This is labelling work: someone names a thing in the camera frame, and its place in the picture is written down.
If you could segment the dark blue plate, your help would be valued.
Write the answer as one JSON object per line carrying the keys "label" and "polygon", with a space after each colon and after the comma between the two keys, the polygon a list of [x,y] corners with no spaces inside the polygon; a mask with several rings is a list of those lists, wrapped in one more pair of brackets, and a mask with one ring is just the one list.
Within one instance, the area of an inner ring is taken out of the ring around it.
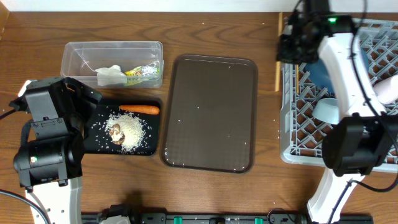
{"label": "dark blue plate", "polygon": [[365,51],[354,46],[354,63],[351,62],[350,48],[327,42],[320,49],[320,61],[308,63],[305,68],[310,72],[310,81],[317,86],[327,87],[337,98],[359,96],[363,85],[367,95],[374,94],[368,77],[369,62]]}

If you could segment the brown food scrap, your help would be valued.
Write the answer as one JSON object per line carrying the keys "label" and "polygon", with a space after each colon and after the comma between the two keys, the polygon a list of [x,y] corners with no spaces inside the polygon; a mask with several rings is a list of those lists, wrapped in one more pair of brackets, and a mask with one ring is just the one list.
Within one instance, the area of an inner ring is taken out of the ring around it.
{"label": "brown food scrap", "polygon": [[124,142],[125,135],[121,131],[121,127],[119,124],[115,124],[112,127],[110,127],[108,134],[111,137],[111,142],[113,144],[121,145]]}

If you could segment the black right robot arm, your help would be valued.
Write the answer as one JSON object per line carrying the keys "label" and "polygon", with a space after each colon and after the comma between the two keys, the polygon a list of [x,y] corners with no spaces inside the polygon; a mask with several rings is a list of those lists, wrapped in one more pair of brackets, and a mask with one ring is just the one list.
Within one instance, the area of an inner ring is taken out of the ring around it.
{"label": "black right robot arm", "polygon": [[338,101],[339,123],[322,142],[325,171],[304,214],[294,223],[336,223],[356,186],[397,146],[397,117],[386,113],[364,67],[361,24],[335,14],[328,1],[299,1],[277,47],[279,62],[322,61]]}

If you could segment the light blue bowl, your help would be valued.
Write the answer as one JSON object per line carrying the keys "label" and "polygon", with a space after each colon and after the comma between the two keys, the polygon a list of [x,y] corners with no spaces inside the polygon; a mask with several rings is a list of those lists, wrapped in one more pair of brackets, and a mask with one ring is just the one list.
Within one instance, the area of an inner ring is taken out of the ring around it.
{"label": "light blue bowl", "polygon": [[340,121],[338,100],[335,98],[320,99],[312,112],[312,116],[325,123],[338,124]]}

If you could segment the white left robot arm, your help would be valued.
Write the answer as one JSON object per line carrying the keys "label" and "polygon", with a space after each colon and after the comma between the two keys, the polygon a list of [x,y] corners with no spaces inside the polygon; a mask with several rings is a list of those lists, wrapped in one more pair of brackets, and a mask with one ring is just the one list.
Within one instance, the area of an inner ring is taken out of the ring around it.
{"label": "white left robot arm", "polygon": [[102,94],[73,78],[28,83],[10,106],[32,115],[14,157],[35,223],[81,223],[81,160]]}

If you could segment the white arm base mount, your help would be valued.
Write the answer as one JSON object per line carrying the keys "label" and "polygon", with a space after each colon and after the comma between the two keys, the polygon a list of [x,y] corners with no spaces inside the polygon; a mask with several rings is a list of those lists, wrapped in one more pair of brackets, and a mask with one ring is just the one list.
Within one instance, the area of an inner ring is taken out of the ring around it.
{"label": "white arm base mount", "polygon": [[99,224],[133,224],[131,208],[127,205],[112,205],[98,217]]}

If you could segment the orange carrot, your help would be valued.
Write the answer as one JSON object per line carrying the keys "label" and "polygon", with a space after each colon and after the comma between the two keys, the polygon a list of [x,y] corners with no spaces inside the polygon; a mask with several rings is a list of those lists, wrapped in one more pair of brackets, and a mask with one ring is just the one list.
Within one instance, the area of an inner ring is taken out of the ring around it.
{"label": "orange carrot", "polygon": [[157,106],[152,105],[120,105],[119,109],[133,113],[143,113],[151,115],[158,115],[160,113],[160,109]]}

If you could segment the pink cup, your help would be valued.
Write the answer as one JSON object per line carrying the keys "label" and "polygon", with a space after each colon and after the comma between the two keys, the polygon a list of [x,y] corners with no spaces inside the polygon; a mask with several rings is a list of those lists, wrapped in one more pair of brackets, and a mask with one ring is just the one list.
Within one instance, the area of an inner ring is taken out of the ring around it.
{"label": "pink cup", "polygon": [[375,84],[373,90],[382,104],[395,102],[397,100],[397,75]]}

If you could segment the white paper wrapper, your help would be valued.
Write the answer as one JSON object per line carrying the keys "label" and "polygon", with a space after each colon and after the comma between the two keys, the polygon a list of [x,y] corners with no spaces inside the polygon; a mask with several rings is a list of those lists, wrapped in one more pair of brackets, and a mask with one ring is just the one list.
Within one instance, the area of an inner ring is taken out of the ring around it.
{"label": "white paper wrapper", "polygon": [[136,85],[144,81],[157,79],[160,75],[160,63],[152,62],[148,65],[141,65],[132,70],[124,72],[127,77],[126,86]]}

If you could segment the white paper napkin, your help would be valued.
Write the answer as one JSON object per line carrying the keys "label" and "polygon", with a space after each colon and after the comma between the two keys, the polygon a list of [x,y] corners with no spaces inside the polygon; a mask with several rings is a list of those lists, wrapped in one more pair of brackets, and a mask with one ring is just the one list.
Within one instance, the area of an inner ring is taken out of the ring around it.
{"label": "white paper napkin", "polygon": [[127,76],[121,71],[119,65],[97,68],[95,72],[99,86],[125,85],[127,83]]}

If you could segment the pile of rice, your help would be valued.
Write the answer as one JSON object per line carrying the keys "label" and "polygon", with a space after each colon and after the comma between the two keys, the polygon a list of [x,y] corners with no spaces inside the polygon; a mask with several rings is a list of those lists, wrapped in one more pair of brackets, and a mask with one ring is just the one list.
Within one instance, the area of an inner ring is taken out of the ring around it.
{"label": "pile of rice", "polygon": [[[119,124],[124,142],[116,145],[108,134],[110,127]],[[142,116],[133,112],[111,110],[99,114],[90,124],[86,150],[102,154],[150,155],[155,150],[154,130]]]}

